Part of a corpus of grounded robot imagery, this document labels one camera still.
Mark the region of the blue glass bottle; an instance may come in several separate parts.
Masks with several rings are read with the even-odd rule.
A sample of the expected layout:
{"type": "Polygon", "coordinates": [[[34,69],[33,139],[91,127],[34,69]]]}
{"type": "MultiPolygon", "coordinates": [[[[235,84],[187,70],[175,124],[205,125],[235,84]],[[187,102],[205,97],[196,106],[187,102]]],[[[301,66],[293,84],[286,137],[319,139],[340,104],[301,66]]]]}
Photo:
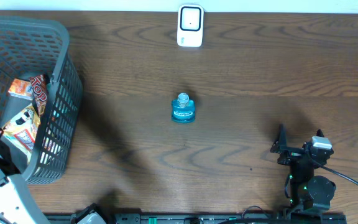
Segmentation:
{"type": "Polygon", "coordinates": [[[177,123],[192,123],[196,116],[195,102],[187,93],[180,93],[172,100],[172,121],[177,123]]]}

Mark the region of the red Top candy bar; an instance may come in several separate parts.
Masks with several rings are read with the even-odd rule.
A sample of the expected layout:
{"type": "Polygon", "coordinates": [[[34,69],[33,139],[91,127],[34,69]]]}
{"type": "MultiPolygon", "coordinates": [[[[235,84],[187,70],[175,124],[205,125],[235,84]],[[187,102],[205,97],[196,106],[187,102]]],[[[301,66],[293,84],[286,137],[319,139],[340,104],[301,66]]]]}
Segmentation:
{"type": "Polygon", "coordinates": [[[40,74],[35,77],[31,77],[29,80],[34,94],[34,100],[37,105],[38,115],[42,117],[45,113],[48,100],[48,78],[45,74],[40,74]]]}

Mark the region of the orange small carton box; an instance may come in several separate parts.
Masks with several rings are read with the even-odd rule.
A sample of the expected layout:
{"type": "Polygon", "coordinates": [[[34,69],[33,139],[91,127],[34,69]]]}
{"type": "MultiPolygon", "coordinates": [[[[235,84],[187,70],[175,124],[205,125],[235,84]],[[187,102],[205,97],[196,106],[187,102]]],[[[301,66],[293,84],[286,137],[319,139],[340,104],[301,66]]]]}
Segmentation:
{"type": "Polygon", "coordinates": [[[15,78],[8,89],[8,93],[17,98],[25,100],[33,99],[33,91],[30,82],[15,78]]]}

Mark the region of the orange noodle snack packet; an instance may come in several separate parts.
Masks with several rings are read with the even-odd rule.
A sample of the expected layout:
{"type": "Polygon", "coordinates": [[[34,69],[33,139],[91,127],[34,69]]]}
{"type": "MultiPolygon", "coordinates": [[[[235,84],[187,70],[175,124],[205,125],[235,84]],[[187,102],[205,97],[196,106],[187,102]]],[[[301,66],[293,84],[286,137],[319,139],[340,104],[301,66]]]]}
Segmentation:
{"type": "Polygon", "coordinates": [[[27,163],[32,157],[39,125],[37,110],[29,104],[2,128],[3,136],[26,155],[27,163]]]}

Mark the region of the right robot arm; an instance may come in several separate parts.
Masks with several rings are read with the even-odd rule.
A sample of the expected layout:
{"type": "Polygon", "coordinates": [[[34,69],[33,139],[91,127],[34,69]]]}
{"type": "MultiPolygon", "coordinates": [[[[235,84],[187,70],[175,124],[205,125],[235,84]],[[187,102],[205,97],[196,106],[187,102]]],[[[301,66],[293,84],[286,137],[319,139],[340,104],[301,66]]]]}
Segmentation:
{"type": "Polygon", "coordinates": [[[314,174],[334,153],[330,140],[324,136],[322,130],[317,130],[301,147],[291,147],[287,145],[285,128],[281,124],[270,152],[279,155],[278,164],[290,168],[284,186],[285,196],[290,199],[290,207],[283,213],[285,218],[290,219],[297,214],[321,216],[330,209],[336,185],[329,179],[314,174]]]}

